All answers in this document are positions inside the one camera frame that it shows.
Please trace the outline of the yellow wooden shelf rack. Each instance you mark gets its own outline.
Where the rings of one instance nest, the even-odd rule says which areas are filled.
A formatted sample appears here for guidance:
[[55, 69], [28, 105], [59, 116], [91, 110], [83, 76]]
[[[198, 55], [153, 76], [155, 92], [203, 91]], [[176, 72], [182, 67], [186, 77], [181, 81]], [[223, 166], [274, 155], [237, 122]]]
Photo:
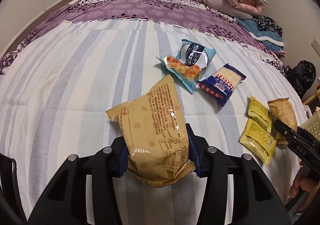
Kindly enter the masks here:
[[311, 88], [310, 96], [303, 101], [303, 105], [310, 105], [319, 100], [319, 85]]

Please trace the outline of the yellow snack packet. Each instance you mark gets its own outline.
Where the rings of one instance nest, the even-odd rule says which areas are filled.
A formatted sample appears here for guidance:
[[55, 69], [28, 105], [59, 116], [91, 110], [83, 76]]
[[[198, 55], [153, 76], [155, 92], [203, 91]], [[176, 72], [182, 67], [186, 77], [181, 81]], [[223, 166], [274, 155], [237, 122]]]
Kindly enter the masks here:
[[272, 116], [268, 109], [254, 96], [250, 96], [248, 116], [256, 121], [265, 131], [271, 132]]
[[270, 165], [277, 141], [256, 121], [248, 119], [239, 142], [253, 152], [265, 165]]

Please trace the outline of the large tan snack bag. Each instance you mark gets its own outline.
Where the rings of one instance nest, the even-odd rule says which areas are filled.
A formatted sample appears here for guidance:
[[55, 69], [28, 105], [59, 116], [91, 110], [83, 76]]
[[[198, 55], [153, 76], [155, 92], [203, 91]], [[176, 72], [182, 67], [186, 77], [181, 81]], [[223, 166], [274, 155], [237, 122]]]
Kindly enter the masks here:
[[176, 183], [193, 170], [189, 138], [174, 79], [166, 75], [145, 95], [106, 112], [118, 122], [129, 151], [128, 169], [152, 187]]

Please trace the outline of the light blue snack packet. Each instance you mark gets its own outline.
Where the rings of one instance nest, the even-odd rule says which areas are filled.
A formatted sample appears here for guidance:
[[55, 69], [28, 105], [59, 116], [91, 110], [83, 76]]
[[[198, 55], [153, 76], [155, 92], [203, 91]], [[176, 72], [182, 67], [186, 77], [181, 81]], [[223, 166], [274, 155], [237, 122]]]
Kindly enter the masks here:
[[199, 43], [182, 39], [178, 54], [158, 58], [173, 73], [190, 94], [194, 94], [197, 82], [216, 55], [216, 50]]

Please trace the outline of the striped white blue bedsheet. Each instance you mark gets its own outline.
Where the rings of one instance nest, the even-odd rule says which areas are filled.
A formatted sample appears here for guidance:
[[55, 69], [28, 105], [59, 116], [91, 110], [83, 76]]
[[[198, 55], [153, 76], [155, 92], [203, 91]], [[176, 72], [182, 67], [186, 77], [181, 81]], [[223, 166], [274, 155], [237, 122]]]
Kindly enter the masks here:
[[25, 47], [1, 76], [1, 153], [17, 162], [23, 209], [29, 215], [70, 154], [92, 155], [120, 136], [110, 108], [147, 93], [167, 74], [159, 58], [176, 56], [183, 39], [216, 50], [203, 77], [225, 64], [246, 75], [225, 106], [176, 80], [186, 122], [226, 154], [240, 156], [249, 98], [288, 98], [299, 124], [302, 102], [263, 52], [210, 34], [144, 20], [62, 22]]

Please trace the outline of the teal white folded clothing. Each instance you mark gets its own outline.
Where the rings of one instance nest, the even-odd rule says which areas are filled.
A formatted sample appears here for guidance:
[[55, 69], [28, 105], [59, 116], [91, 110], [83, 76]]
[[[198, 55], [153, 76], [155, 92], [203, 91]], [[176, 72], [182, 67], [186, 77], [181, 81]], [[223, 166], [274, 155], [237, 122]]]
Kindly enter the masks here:
[[284, 55], [284, 43], [276, 31], [259, 30], [257, 23], [253, 19], [240, 20], [239, 18], [234, 18], [234, 21], [246, 29], [249, 35], [266, 49], [279, 56]]

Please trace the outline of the black white patterned garment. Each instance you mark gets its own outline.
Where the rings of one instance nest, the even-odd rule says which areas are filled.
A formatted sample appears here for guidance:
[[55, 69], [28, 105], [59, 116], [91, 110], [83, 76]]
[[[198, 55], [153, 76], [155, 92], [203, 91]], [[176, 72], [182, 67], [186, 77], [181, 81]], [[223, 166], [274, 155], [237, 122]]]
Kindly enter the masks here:
[[276, 32], [280, 37], [283, 35], [283, 29], [270, 17], [257, 16], [253, 18], [260, 31], [272, 31]]

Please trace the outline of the black plastic bag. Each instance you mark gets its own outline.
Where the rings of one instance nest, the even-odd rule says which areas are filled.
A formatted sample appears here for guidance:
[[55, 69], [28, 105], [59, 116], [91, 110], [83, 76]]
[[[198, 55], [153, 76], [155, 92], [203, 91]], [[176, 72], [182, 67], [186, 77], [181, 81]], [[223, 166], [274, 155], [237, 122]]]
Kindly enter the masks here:
[[287, 66], [285, 77], [302, 99], [316, 79], [316, 67], [313, 63], [302, 60], [294, 68]]

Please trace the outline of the cream perforated plastic basket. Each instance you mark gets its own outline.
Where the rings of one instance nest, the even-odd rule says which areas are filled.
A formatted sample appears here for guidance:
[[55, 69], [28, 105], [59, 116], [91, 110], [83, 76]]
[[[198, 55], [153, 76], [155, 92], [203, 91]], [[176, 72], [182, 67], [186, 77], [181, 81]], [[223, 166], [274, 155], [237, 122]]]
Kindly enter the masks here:
[[301, 127], [311, 133], [317, 140], [320, 139], [320, 108], [316, 107], [313, 115]]

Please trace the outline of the purple floral bedspread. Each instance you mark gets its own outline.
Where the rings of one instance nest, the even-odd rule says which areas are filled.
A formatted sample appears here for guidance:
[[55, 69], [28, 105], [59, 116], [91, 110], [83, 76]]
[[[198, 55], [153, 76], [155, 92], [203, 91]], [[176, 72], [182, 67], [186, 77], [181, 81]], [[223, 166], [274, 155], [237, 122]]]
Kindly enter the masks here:
[[73, 0], [51, 13], [35, 27], [14, 51], [1, 58], [1, 74], [12, 65], [21, 51], [63, 21], [84, 22], [108, 19], [144, 19], [207, 32], [224, 40], [251, 45], [262, 52], [262, 61], [282, 74], [285, 67], [275, 53], [254, 39], [237, 24], [234, 16], [213, 8], [206, 0]]

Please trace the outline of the navy cracker packet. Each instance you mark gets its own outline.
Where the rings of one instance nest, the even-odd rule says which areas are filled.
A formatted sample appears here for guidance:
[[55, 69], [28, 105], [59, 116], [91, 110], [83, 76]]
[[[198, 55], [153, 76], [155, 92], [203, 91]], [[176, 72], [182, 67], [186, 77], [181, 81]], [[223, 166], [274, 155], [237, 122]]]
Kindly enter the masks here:
[[223, 107], [233, 94], [233, 90], [245, 79], [246, 75], [227, 63], [206, 79], [198, 81], [197, 84], [205, 92], [215, 96]]

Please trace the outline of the beige wall socket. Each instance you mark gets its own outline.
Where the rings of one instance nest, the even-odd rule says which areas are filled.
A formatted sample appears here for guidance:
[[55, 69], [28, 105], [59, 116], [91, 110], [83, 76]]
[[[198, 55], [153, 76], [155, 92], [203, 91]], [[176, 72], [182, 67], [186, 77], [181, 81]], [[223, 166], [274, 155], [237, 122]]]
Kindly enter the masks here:
[[313, 39], [313, 41], [311, 42], [311, 46], [315, 49], [317, 54], [320, 56], [320, 43], [316, 39]]

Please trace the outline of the small tan snack packet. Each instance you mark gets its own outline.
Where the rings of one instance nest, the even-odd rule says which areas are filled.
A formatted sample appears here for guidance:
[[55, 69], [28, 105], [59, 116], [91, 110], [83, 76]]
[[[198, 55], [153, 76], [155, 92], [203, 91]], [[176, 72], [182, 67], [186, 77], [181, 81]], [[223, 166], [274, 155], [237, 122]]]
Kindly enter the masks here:
[[297, 119], [289, 98], [278, 98], [268, 101], [267, 104], [272, 117], [271, 136], [276, 139], [277, 145], [287, 145], [285, 137], [275, 129], [274, 122], [278, 119], [295, 132], [297, 131]]

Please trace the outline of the pink folded quilt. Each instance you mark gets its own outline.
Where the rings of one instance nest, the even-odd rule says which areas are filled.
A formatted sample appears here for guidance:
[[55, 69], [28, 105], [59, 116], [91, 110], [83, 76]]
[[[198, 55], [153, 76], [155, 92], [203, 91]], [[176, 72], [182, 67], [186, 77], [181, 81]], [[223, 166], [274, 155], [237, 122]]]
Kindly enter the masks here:
[[201, 0], [206, 6], [242, 20], [260, 16], [264, 4], [257, 0]]

